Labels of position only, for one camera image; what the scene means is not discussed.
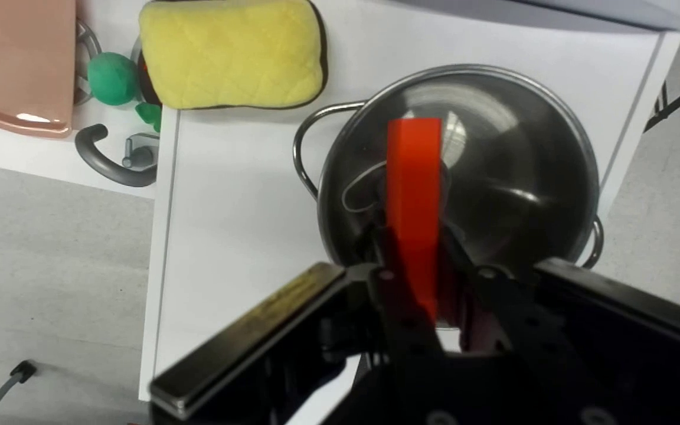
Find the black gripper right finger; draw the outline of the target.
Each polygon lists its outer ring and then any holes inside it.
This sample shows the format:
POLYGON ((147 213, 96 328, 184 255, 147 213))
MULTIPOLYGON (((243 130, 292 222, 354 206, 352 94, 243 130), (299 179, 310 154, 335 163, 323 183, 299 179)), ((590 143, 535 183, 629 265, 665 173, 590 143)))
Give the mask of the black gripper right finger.
POLYGON ((535 362, 542 307, 532 288, 505 268, 478 265, 452 228, 442 229, 439 254, 442 309, 447 323, 457 330, 457 355, 535 362))

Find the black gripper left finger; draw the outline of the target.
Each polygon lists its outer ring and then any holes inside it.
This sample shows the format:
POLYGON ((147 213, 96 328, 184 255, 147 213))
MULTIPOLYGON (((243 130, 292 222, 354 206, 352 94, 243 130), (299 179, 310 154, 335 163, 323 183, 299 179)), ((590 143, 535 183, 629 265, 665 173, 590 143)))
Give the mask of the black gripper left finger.
POLYGON ((375 228, 371 241, 380 263, 375 301, 380 304, 390 368, 397 376, 422 377, 442 357, 442 346, 427 313, 414 298, 395 235, 388 228, 375 228))

